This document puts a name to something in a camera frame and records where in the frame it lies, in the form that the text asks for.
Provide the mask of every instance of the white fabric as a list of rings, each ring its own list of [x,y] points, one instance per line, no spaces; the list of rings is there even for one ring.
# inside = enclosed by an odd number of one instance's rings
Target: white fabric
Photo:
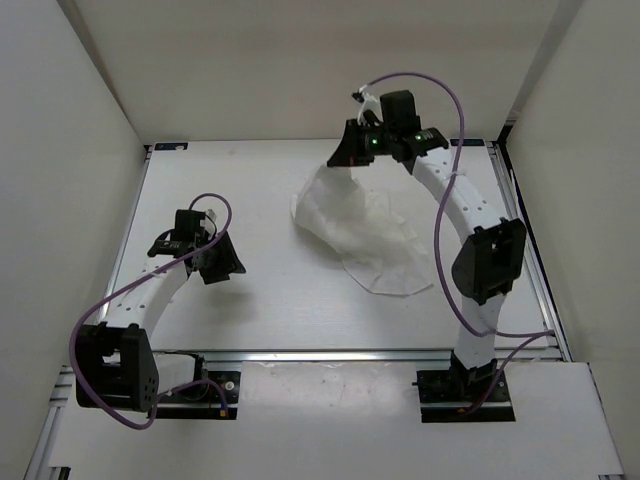
[[[330,245],[371,293],[411,295],[432,285],[429,255],[389,196],[367,192],[348,168],[322,166],[294,197],[294,222]]]

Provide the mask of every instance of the white board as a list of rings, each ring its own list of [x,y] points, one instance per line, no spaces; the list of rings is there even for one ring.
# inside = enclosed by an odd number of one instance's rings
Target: white board
[[[640,2],[586,1],[509,137],[573,358],[640,478]]]
[[[56,2],[0,1],[0,478],[22,478],[69,332],[104,293],[144,149]]]
[[[336,145],[335,140],[193,142],[187,150],[153,152],[118,287],[139,275],[155,238],[173,226],[176,209],[186,208],[202,192],[220,193],[231,202],[231,238],[247,268],[246,275],[211,286],[197,275],[192,277],[162,316],[151,339],[154,348],[451,349],[455,345],[457,319],[438,285],[404,298],[372,295],[351,279],[330,248],[293,225],[291,197]],[[465,148],[461,169],[506,216],[487,149]],[[392,209],[411,223],[431,250],[437,203],[422,185],[390,158],[356,170],[355,176],[366,188],[387,190]],[[214,200],[198,207],[224,212]],[[442,239],[444,265],[449,266],[460,242],[448,220]],[[450,275],[449,283],[455,290]],[[543,329],[526,275],[508,296],[499,327],[511,332]],[[503,347],[517,343],[497,341]],[[532,345],[546,344],[541,339]]]
[[[495,140],[558,0],[76,0],[145,143],[335,138],[351,92],[398,70],[449,83],[471,137]],[[456,135],[446,94],[410,87]]]
[[[69,401],[71,479],[597,479],[622,473],[584,364],[507,369],[513,423],[422,424],[410,363],[243,365],[236,421],[135,432]]]

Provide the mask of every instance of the white tabletop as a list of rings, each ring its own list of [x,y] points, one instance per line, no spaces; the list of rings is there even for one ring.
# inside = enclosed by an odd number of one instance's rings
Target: white tabletop
[[[171,228],[176,209],[203,192],[225,196],[233,207],[231,238],[246,275],[205,286],[194,275],[174,297],[151,339],[153,348],[196,350],[451,349],[458,323],[439,285],[409,297],[373,295],[343,270],[339,257],[294,226],[290,201],[306,178],[326,162],[336,140],[190,142],[182,151],[155,151],[150,160],[117,286],[135,278],[146,251]],[[461,169],[506,216],[485,147],[466,147]],[[387,190],[392,209],[405,217],[432,251],[437,203],[391,158],[354,170],[366,188]],[[198,204],[224,218],[211,199]],[[447,272],[460,242],[445,219]],[[526,270],[514,284],[499,328],[543,329]],[[517,340],[499,338],[497,346]],[[541,339],[535,346],[547,345]]]
[[[72,397],[70,479],[585,480],[622,473],[586,364],[507,368],[515,422],[422,424],[411,363],[245,363],[238,419],[136,432]]]

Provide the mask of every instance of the white wall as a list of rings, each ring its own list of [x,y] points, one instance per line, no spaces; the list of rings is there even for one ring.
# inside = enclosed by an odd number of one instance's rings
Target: white wall
[[[495,139],[558,0],[76,0],[146,143],[336,138],[350,93],[392,71],[450,83],[470,137]],[[575,0],[563,2],[576,3]],[[412,88],[426,125],[457,135],[446,94]]]
[[[0,478],[22,478],[66,341],[104,292],[144,151],[58,5],[0,1]]]
[[[509,137],[576,360],[640,478],[640,2],[587,0]]]

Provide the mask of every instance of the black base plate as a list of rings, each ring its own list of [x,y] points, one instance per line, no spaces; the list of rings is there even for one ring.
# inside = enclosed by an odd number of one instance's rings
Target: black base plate
[[[486,385],[459,396],[450,388],[448,370],[420,370],[417,376],[422,423],[514,422],[516,419],[504,374],[484,405],[470,414],[464,413],[465,408],[484,394]]]
[[[192,419],[192,420],[235,420],[238,416],[238,398],[240,397],[241,373],[235,371],[210,371],[209,379],[216,382],[224,391],[227,400],[229,417],[220,415],[220,408],[211,408],[210,405],[220,404],[220,395],[215,388],[197,386],[180,393],[163,397],[158,405],[156,418]],[[233,383],[233,388],[225,388],[228,382]]]

